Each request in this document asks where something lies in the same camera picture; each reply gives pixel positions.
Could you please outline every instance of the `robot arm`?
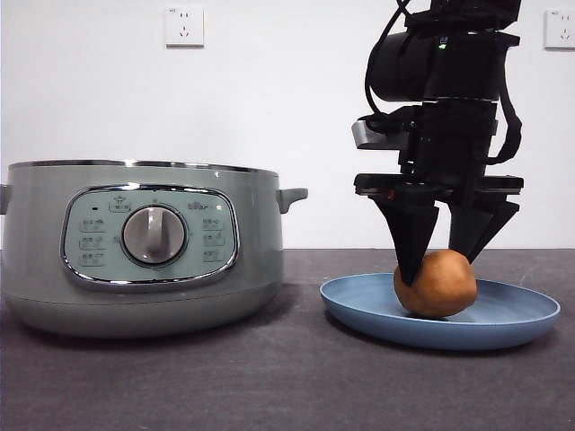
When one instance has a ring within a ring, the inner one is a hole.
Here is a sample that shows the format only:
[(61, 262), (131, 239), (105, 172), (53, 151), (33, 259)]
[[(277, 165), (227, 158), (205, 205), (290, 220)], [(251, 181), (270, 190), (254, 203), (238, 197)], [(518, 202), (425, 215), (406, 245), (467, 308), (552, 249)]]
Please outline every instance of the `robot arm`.
[[(374, 114), (352, 131), (359, 149), (400, 151), (399, 174), (359, 174), (355, 186), (384, 214), (410, 285), (438, 219), (436, 201), (451, 211), (449, 248), (470, 262), (519, 210), (507, 197), (520, 193), (523, 179), (485, 176), (485, 166), (514, 157), (521, 141), (505, 78), (507, 51), (519, 38), (500, 31), (517, 20), (520, 0), (432, 0), (414, 14), (409, 0), (397, 1), (367, 66)], [(389, 35), (402, 13), (407, 31)], [(419, 103), (384, 114), (371, 89), (385, 101)], [(499, 99), (508, 132), (489, 157)]]

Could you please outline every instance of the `brown ball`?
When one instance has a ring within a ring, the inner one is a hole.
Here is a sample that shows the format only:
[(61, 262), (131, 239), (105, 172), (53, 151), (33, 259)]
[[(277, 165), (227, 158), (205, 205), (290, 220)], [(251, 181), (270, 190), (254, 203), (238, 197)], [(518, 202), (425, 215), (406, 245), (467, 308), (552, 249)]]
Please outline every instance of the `brown ball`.
[(403, 308), (426, 317), (462, 312), (477, 298), (477, 281), (467, 258), (453, 250), (434, 251), (423, 258), (411, 286), (402, 281), (399, 267), (394, 287)]

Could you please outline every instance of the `control panel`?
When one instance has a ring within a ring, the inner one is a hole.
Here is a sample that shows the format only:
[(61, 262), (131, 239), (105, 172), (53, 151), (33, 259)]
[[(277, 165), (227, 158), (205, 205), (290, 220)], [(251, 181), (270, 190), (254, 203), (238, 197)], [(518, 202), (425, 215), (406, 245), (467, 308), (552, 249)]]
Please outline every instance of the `control panel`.
[(61, 255), (79, 277), (116, 285), (204, 279), (234, 265), (237, 229), (217, 190), (105, 186), (70, 202)]

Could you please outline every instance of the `white wall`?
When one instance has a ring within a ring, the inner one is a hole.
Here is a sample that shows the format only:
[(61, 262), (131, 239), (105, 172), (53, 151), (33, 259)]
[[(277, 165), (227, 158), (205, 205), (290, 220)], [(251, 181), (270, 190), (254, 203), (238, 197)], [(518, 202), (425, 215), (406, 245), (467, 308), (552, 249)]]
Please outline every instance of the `white wall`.
[[(575, 246), (575, 52), (543, 49), (544, 8), (573, 3), (524, 0), (509, 29), (523, 38), (509, 89), (525, 139), (491, 172), (525, 176), (526, 189), (494, 247)], [(287, 247), (391, 247), (353, 180), (396, 172), (397, 154), (356, 150), (349, 127), (368, 113), (367, 55), (395, 2), (205, 0), (206, 47), (168, 50), (163, 10), (180, 4), (195, 3), (4, 0), (3, 180), (9, 163), (56, 158), (271, 169), (310, 189), (284, 216)], [(445, 213), (432, 246), (447, 246), (447, 226)]]

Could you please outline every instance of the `cooker handle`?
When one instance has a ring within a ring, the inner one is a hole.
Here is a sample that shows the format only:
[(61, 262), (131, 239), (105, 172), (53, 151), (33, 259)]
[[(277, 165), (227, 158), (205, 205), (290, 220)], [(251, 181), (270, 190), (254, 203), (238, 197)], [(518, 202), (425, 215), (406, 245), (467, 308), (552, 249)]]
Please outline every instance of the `cooker handle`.
[(10, 201), (10, 186), (0, 184), (0, 215), (5, 215), (8, 211), (8, 201)]
[(307, 189), (283, 189), (278, 190), (279, 212), (285, 214), (289, 206), (298, 200), (307, 198)]

